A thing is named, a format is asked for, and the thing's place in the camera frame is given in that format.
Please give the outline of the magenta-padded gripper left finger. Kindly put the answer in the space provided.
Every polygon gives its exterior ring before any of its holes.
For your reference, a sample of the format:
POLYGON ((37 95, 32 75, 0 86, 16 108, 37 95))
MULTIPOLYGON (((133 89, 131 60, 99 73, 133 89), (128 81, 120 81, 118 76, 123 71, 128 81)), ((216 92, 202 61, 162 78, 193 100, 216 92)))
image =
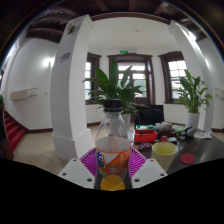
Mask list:
POLYGON ((92 148, 81 158, 72 158, 58 176, 78 186, 93 189, 98 173, 95 153, 96 149, 92 148))

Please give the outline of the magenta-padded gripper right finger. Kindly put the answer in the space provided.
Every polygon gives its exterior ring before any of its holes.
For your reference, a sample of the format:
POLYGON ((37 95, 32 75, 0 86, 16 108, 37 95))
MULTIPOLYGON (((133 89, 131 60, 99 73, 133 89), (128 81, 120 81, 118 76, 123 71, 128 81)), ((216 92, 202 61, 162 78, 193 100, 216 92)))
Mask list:
POLYGON ((129 157, 129 177, 132 188, 140 188, 167 175, 155 159, 147 159, 132 148, 129 157))

